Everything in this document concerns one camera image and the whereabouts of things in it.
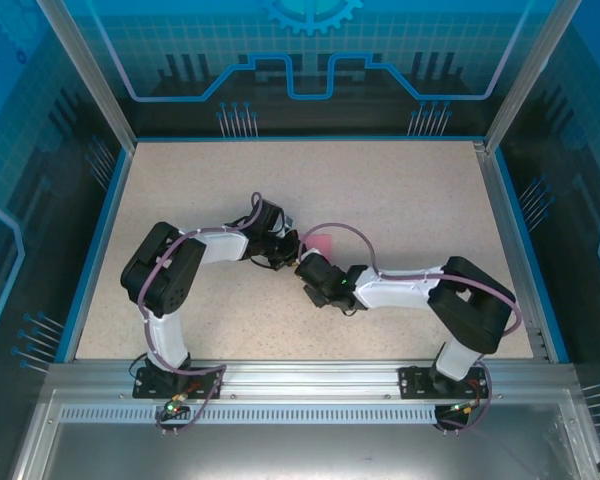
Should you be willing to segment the pink cloth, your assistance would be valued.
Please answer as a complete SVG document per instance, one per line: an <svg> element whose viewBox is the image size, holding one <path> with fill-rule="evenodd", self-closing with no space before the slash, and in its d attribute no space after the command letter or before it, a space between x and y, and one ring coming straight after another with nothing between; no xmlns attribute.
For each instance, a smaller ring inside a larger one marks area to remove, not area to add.
<svg viewBox="0 0 600 480"><path fill-rule="evenodd" d="M332 236L330 234L313 233L308 235L304 241L304 249L318 250L328 260L332 258Z"/></svg>

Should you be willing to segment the grey metal tray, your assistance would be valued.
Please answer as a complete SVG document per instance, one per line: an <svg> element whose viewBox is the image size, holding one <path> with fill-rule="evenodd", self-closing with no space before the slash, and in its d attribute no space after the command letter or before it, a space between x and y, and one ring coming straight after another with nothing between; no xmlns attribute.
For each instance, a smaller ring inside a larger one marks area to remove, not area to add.
<svg viewBox="0 0 600 480"><path fill-rule="evenodd" d="M287 423L288 406L209 407L194 427L69 404L36 417L11 480L600 480L600 456L564 407L496 406L476 428L372 419Z"/></svg>

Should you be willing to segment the blue table edge strip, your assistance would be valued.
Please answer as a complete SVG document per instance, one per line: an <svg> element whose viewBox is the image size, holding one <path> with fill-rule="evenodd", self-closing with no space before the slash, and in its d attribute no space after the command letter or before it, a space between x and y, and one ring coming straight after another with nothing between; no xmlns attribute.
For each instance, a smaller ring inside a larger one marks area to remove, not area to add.
<svg viewBox="0 0 600 480"><path fill-rule="evenodd" d="M514 286L523 290L518 299L525 314L525 322L528 325L533 324L540 330L549 361L568 364L571 359L541 273L511 174L500 148L493 153L491 163L501 184L505 206L508 209L507 215L511 218L516 251L514 264L519 270L519 273L513 275Z"/></svg>
<svg viewBox="0 0 600 480"><path fill-rule="evenodd" d="M56 350L55 363L71 363L75 358L132 159L132 153L122 151L116 162L93 232L74 298L69 309L59 346Z"/></svg>

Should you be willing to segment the aluminium mounting rail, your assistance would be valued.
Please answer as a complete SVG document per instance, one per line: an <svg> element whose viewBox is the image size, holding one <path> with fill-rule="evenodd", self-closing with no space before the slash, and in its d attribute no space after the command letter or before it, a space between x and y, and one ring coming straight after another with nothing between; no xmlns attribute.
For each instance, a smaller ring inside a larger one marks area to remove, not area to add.
<svg viewBox="0 0 600 480"><path fill-rule="evenodd" d="M54 364L44 392L74 400L127 399L132 378L128 360L85 360ZM429 360L394 361L229 361L221 387L226 401L366 401L399 395L398 370L429 367ZM555 401L578 388L570 364L491 359L485 366L498 400Z"/></svg>

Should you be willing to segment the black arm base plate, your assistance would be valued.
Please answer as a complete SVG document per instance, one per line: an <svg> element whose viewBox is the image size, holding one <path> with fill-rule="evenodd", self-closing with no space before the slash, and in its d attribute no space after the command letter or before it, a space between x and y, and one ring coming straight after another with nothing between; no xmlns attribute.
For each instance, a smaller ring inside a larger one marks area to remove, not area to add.
<svg viewBox="0 0 600 480"><path fill-rule="evenodd" d="M403 400L485 399L490 393L481 367L471 367L462 380L450 379L433 367L404 367L398 370L398 387Z"/></svg>
<svg viewBox="0 0 600 480"><path fill-rule="evenodd" d="M135 373L132 397L167 400L185 393L188 399L204 400L218 379L218 373L190 376L145 366Z"/></svg>

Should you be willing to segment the aluminium side rail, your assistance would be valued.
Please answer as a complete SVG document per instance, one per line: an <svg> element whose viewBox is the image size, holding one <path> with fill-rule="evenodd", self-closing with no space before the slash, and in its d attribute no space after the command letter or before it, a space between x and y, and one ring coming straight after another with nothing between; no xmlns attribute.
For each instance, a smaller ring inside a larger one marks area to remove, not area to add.
<svg viewBox="0 0 600 480"><path fill-rule="evenodd" d="M514 203L509 198L503 174L495 157L488 153L482 141L474 141L472 148L506 261L509 289L514 293L523 317L516 331L503 338L496 357L551 363L553 352L551 338L546 334L546 315L523 245Z"/></svg>

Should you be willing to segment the aluminium frame post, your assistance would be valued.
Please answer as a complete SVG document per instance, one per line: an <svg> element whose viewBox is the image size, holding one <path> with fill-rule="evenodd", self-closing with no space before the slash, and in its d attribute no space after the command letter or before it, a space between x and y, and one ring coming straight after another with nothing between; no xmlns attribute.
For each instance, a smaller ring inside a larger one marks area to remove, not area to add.
<svg viewBox="0 0 600 480"><path fill-rule="evenodd" d="M582 0L556 0L529 55L485 136L484 152L493 155L513 124L540 74L571 23Z"/></svg>
<svg viewBox="0 0 600 480"><path fill-rule="evenodd" d="M137 138L88 44L62 0L36 0L122 148L136 151Z"/></svg>

